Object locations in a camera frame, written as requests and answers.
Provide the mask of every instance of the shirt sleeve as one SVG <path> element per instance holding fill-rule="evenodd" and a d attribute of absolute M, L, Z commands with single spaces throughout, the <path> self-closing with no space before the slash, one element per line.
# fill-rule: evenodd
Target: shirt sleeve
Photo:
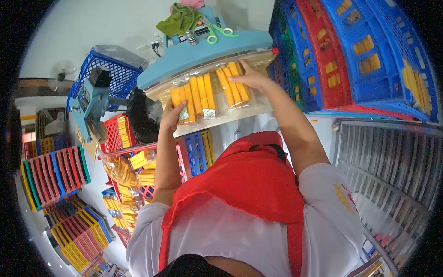
<path fill-rule="evenodd" d="M 169 206 L 163 203 L 151 203 L 140 209 L 126 249 L 126 261 L 132 276 L 154 276 L 158 273 L 163 234 L 161 224 L 168 209 Z"/>
<path fill-rule="evenodd" d="M 363 246 L 361 220 L 343 172 L 330 164 L 309 166 L 299 176 L 299 190 L 311 208 L 308 210 L 315 210 L 323 223 L 338 230 L 359 257 Z"/>

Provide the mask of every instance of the green-handled scissors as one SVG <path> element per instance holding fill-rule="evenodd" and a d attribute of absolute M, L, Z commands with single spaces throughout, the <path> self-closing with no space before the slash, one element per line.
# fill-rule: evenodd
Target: green-handled scissors
<path fill-rule="evenodd" d="M 220 28 L 219 26 L 212 24 L 209 19 L 207 19 L 206 16 L 203 16 L 202 21 L 204 22 L 204 24 L 206 24 L 208 26 L 208 30 L 209 30 L 209 36 L 206 39 L 206 41 L 209 44 L 216 44 L 218 41 L 218 37 L 215 35 L 214 31 L 212 30 L 212 27 L 214 27 L 215 30 L 219 31 L 222 35 L 224 36 L 229 36 L 229 37 L 236 37 L 238 35 L 234 35 L 234 31 L 232 31 L 232 29 L 230 28 Z"/>

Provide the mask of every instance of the logo on shirt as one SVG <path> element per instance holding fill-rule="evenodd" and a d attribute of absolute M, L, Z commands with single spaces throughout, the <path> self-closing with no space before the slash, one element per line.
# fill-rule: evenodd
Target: logo on shirt
<path fill-rule="evenodd" d="M 333 184 L 335 194 L 337 195 L 339 201 L 342 202 L 343 206 L 346 207 L 346 209 L 348 211 L 352 212 L 352 214 L 355 214 L 354 209 L 351 207 L 351 205 L 348 202 L 348 199 L 349 199 L 352 202 L 352 204 L 354 205 L 355 210 L 358 212 L 357 208 L 355 207 L 354 200 L 352 199 L 351 192 L 348 190 L 348 188 L 345 187 L 344 184 L 341 184 L 342 187 L 345 189 L 345 191 L 348 193 L 348 197 L 346 197 L 346 195 L 343 193 L 340 186 L 338 185 L 339 181 L 340 181 L 340 179 L 337 179 L 335 184 Z"/>

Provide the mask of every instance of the green cloth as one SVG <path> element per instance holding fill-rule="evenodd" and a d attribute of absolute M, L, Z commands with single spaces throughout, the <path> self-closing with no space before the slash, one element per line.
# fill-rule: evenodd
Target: green cloth
<path fill-rule="evenodd" d="M 185 35 L 187 30 L 193 30 L 197 26 L 198 20 L 202 14 L 189 6 L 179 6 L 177 3 L 172 5 L 172 13 L 166 20 L 157 24 L 157 29 L 164 33 L 168 38 L 174 35 Z"/>

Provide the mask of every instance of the woman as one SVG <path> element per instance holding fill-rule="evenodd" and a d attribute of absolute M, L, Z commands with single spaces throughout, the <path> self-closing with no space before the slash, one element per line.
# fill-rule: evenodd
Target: woman
<path fill-rule="evenodd" d="M 346 177 L 288 95 L 241 63 L 245 76 L 231 81 L 268 97 L 293 168 L 278 133 L 253 133 L 182 185 L 172 134 L 186 104 L 172 109 L 169 101 L 154 199 L 126 252 L 133 276 L 341 277 L 357 264 L 363 233 Z"/>

